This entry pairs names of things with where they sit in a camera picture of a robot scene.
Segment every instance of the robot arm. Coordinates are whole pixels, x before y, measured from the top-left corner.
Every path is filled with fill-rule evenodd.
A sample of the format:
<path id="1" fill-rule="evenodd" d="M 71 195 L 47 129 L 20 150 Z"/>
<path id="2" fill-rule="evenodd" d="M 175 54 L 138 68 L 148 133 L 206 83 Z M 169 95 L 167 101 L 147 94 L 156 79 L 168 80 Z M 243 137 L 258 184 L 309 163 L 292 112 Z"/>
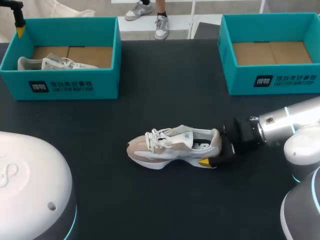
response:
<path id="1" fill-rule="evenodd" d="M 320 240 L 320 97 L 259 117 L 234 118 L 223 126 L 221 135 L 222 155 L 210 158 L 211 166 L 262 145 L 284 144 L 284 155 L 298 184 L 281 205 L 283 232 L 287 240 Z"/>

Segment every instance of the shoelace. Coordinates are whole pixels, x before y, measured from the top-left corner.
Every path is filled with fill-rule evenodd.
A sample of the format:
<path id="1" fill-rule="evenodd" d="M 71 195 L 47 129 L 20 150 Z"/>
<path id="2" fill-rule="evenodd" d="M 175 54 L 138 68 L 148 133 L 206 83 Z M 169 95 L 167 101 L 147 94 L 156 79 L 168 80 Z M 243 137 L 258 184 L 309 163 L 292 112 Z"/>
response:
<path id="1" fill-rule="evenodd" d="M 63 66 L 65 69 L 69 68 L 69 66 L 72 66 L 72 69 L 79 69 L 81 67 L 80 63 L 74 62 L 71 59 L 67 57 L 61 58 L 63 60 Z"/>
<path id="2" fill-rule="evenodd" d="M 132 9 L 132 11 L 136 10 L 136 11 L 138 12 L 139 9 L 140 9 L 140 7 L 141 7 L 141 4 L 140 4 L 140 1 L 138 1 L 138 2 L 136 3 L 136 5 L 134 6 L 134 8 Z"/>
<path id="3" fill-rule="evenodd" d="M 157 20 L 156 20 L 154 23 L 156 24 L 156 27 L 157 27 L 157 28 L 159 28 L 159 27 L 160 27 L 160 28 L 163 28 L 165 21 L 162 20 L 162 19 L 160 19 L 160 18 L 157 18 Z"/>
<path id="4" fill-rule="evenodd" d="M 171 146 L 168 145 L 171 143 L 170 137 L 164 134 L 164 132 L 168 130 L 171 130 L 171 128 L 166 128 L 159 131 L 152 129 L 151 132 L 146 132 L 145 141 L 148 150 L 154 153 L 155 148 L 157 149 L 158 147 L 170 149 Z"/>

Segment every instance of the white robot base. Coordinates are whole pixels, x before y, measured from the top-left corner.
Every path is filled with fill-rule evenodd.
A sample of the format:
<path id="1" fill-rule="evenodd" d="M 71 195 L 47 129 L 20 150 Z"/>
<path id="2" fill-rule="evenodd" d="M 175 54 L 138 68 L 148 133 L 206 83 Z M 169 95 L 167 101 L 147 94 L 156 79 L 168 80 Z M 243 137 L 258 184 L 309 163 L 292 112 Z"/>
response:
<path id="1" fill-rule="evenodd" d="M 49 143 L 0 132 L 0 239 L 75 240 L 70 168 Z"/>

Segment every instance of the shoe sole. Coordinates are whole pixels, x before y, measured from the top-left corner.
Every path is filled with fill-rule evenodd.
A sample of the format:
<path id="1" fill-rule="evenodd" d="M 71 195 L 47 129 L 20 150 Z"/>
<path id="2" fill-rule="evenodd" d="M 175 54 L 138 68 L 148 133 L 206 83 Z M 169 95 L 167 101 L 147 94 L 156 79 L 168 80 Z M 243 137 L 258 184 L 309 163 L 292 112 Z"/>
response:
<path id="1" fill-rule="evenodd" d="M 168 34 L 167 34 L 165 37 L 157 37 L 157 35 L 154 35 L 154 38 L 155 38 L 156 40 L 165 40 L 168 36 L 169 36 L 169 32 L 168 32 Z"/>
<path id="2" fill-rule="evenodd" d="M 173 160 L 167 160 L 167 161 L 163 161 L 163 162 L 145 162 L 145 161 L 140 161 L 140 160 L 134 159 L 131 156 L 129 156 L 129 158 L 131 158 L 137 164 L 139 164 L 139 165 L 141 165 L 141 166 L 143 166 L 145 168 L 154 169 L 154 170 L 163 169 L 166 165 L 168 165 L 172 161 L 177 160 L 177 159 L 173 159 Z M 215 168 L 217 168 L 217 167 L 208 167 L 208 166 L 200 165 L 199 161 L 202 160 L 202 159 L 189 158 L 189 159 L 183 159 L 183 160 L 186 161 L 187 163 L 191 164 L 192 166 L 198 167 L 198 168 L 203 168 L 203 169 L 215 169 Z"/>
<path id="3" fill-rule="evenodd" d="M 141 14 L 140 16 L 138 16 L 137 18 L 130 18 L 129 16 L 124 16 L 124 19 L 125 20 L 127 20 L 127 21 L 134 21 L 134 20 L 137 20 L 138 18 L 140 18 L 140 17 L 142 17 L 142 16 L 144 16 L 144 15 L 147 15 L 147 14 L 150 14 L 150 13 L 152 13 L 152 9 L 151 9 L 151 11 L 148 11 L 148 12 L 144 12 L 143 14 Z"/>

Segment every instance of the black table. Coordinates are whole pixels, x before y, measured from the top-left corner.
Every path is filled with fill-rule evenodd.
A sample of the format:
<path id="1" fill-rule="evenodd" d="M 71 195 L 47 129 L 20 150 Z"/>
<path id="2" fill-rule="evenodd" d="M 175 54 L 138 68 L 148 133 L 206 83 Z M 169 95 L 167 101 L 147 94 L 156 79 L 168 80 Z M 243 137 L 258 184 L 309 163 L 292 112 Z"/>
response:
<path id="1" fill-rule="evenodd" d="M 281 148 L 220 169 L 151 170 L 126 144 L 152 128 L 218 128 L 316 95 L 229 96 L 214 40 L 123 41 L 120 78 L 118 100 L 86 101 L 17 102 L 0 81 L 0 130 L 43 139 L 67 160 L 81 240 L 285 239 L 280 206 L 294 182 Z"/>

